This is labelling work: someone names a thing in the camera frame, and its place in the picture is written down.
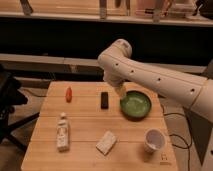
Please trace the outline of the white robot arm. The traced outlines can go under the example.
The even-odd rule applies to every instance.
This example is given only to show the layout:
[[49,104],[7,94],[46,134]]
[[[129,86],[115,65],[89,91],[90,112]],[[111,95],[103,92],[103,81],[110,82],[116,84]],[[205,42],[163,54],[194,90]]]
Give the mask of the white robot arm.
[[165,97],[213,122],[213,80],[131,60],[132,47],[124,39],[113,42],[98,56],[104,80],[121,98],[129,80]]

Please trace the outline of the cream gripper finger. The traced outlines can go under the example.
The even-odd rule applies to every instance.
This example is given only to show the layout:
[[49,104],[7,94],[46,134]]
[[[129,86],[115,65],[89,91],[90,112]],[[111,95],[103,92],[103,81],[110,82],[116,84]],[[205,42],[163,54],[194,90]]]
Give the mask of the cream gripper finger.
[[127,95],[126,87],[124,85],[115,88],[116,93],[120,99],[124,99]]

